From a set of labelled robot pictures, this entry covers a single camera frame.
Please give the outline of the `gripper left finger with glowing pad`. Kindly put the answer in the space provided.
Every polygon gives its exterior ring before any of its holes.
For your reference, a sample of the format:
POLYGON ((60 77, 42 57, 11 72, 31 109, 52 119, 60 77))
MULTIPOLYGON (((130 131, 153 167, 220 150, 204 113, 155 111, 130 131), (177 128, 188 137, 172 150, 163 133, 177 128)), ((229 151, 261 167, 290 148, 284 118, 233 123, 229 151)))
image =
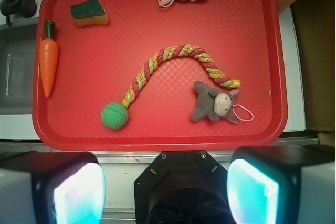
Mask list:
POLYGON ((91 152, 1 153, 1 223, 100 223, 105 194, 91 152))

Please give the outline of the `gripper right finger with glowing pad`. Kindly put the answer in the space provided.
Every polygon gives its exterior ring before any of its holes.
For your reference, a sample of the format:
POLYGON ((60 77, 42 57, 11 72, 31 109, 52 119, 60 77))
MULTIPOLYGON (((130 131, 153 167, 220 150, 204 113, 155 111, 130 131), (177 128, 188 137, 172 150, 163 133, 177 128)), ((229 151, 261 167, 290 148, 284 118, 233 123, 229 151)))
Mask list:
POLYGON ((335 149, 240 147, 227 175, 236 223, 335 223, 335 149))

